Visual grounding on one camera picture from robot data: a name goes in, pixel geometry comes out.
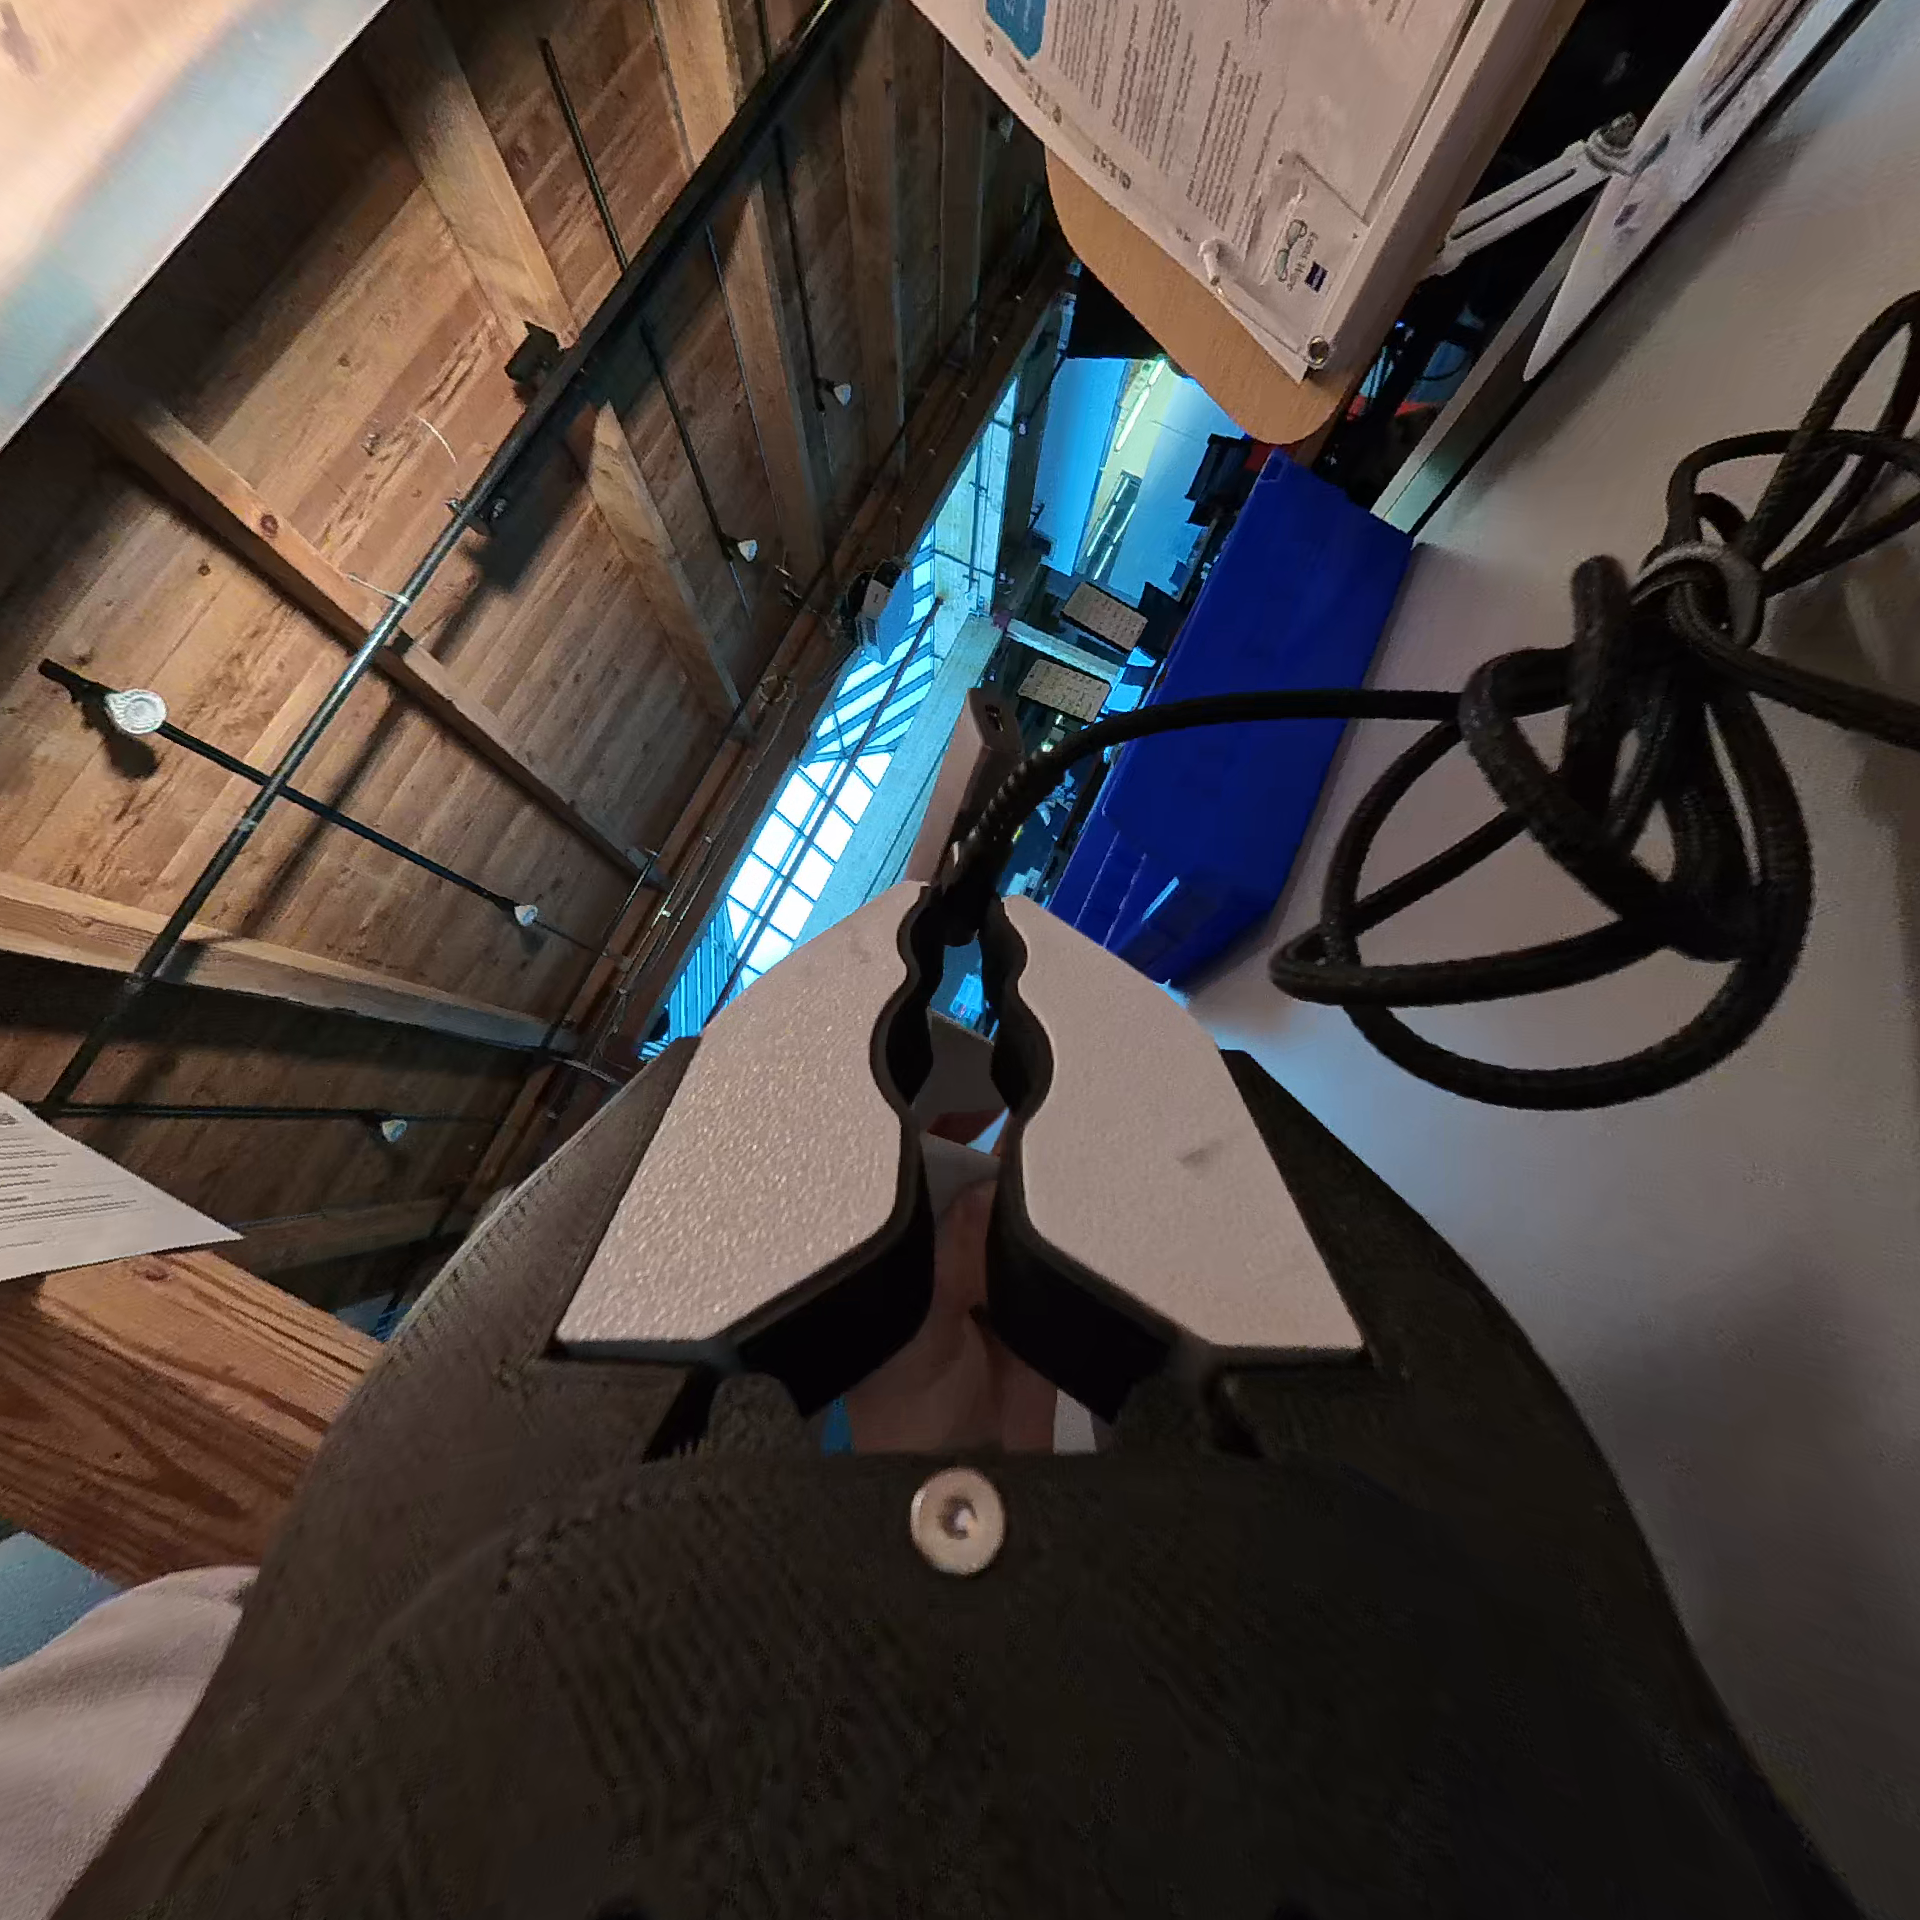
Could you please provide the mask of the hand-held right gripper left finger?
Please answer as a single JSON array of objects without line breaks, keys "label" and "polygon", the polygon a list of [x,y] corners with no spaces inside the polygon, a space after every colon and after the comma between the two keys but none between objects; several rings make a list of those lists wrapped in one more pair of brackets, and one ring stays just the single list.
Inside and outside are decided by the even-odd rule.
[{"label": "hand-held right gripper left finger", "polygon": [[806,1418],[921,1326],[930,1068],[900,883],[788,954],[698,1038],[564,1311],[571,1360],[777,1381]]}]

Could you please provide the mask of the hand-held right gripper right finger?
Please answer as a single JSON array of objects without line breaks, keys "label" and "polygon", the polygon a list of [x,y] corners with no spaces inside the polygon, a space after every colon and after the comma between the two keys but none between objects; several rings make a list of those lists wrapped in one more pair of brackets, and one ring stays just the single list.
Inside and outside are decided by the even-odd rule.
[{"label": "hand-held right gripper right finger", "polygon": [[985,1301],[1001,1344],[1097,1420],[1145,1381],[1348,1364],[1364,1333],[1208,1031],[1014,897],[980,959],[1006,1106]]}]

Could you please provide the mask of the grey usb hub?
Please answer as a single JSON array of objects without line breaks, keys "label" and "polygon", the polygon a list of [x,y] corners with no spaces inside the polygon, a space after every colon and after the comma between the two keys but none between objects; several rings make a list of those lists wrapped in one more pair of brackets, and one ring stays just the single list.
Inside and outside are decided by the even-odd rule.
[{"label": "grey usb hub", "polygon": [[[932,885],[944,874],[952,850],[1023,753],[1015,708],[998,693],[970,691],[933,774],[903,880]],[[968,1146],[1004,1114],[991,1079],[994,1045],[970,1024],[936,1010],[928,1010],[926,1026],[930,1070],[913,1100],[913,1114],[932,1139]]]}]

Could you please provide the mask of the person's left hand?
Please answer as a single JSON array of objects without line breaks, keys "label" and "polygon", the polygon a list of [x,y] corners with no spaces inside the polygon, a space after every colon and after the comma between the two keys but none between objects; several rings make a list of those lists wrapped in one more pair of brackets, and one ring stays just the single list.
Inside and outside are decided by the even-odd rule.
[{"label": "person's left hand", "polygon": [[1057,1392],[998,1339],[988,1251],[1000,1116],[947,1113],[921,1137],[932,1200],[932,1293],[915,1335],[845,1394],[853,1454],[1050,1454]]}]

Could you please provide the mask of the blue storage bin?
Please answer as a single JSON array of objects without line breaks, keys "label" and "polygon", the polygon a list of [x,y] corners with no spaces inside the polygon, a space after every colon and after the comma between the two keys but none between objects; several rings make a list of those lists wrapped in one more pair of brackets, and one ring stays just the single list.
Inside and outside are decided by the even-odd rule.
[{"label": "blue storage bin", "polygon": [[[1151,708],[1365,685],[1412,538],[1275,452],[1182,625]],[[1165,733],[1121,748],[1050,912],[1145,978],[1190,988],[1268,922],[1346,722]]]}]

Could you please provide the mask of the white paper sheet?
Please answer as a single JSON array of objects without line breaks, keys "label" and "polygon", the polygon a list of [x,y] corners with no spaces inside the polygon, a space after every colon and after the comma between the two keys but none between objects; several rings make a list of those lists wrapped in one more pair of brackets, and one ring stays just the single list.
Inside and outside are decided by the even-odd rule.
[{"label": "white paper sheet", "polygon": [[2,1096],[2,1283],[45,1278],[239,1233]]}]

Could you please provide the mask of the printed instruction sheets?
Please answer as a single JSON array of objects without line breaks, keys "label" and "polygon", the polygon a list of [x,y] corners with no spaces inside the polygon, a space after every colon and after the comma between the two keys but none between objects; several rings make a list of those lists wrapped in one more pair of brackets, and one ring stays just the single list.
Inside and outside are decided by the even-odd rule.
[{"label": "printed instruction sheets", "polygon": [[1468,2],[926,2],[1053,158],[1292,379],[1325,362]]}]

